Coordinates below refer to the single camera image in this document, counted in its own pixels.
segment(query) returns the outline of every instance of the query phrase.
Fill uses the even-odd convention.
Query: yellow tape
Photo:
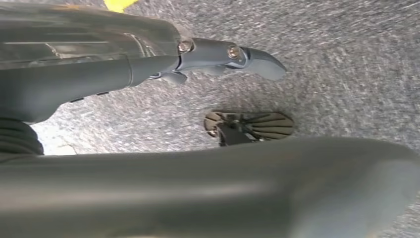
[[[137,0],[104,0],[105,5],[111,11],[124,12],[124,8],[137,2]]]

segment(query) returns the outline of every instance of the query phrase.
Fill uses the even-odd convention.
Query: robotic arm
[[[248,70],[280,80],[270,54],[182,36],[162,20],[90,8],[0,3],[0,118],[37,123],[66,102],[187,70]]]

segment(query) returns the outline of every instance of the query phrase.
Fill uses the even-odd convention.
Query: transparent plastic cover
[[[0,69],[179,55],[169,22],[74,6],[0,3]]]

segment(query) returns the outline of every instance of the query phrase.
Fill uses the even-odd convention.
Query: gray carpet
[[[418,0],[143,0],[127,11],[266,50],[290,72],[281,82],[195,73],[179,87],[148,81],[67,104],[34,126],[47,152],[62,145],[77,153],[215,147],[202,128],[213,109],[281,111],[296,121],[298,137],[368,137],[420,152]],[[383,237],[420,237],[419,218],[420,203]]]

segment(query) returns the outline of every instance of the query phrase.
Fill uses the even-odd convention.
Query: metal bolt
[[[207,133],[211,136],[217,136],[217,129],[213,128],[211,130],[208,130]]]
[[[241,50],[239,49],[238,46],[230,46],[227,49],[227,55],[231,59],[237,59],[241,55]]]
[[[180,52],[188,52],[193,48],[193,42],[192,41],[181,41],[178,44],[178,50]]]

